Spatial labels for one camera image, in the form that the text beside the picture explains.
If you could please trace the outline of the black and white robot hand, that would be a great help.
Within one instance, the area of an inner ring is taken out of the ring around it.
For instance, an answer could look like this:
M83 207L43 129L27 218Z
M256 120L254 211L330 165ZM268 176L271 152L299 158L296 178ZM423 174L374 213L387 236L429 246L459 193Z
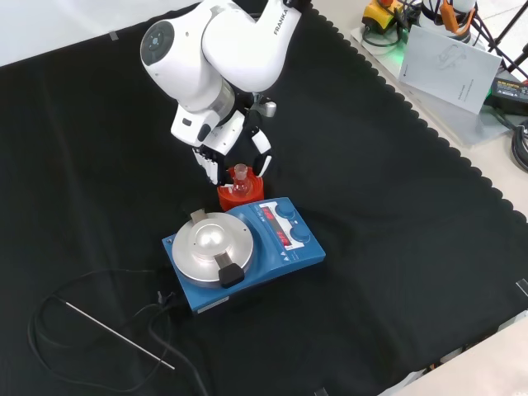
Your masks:
M248 137L257 150L252 165L253 174L256 177L266 174L272 154L271 143L261 128L262 118L263 116L255 110L248 111L246 115L235 111L229 121L208 133L199 148L192 149L197 163L204 169L214 186L233 183L225 159L241 137Z

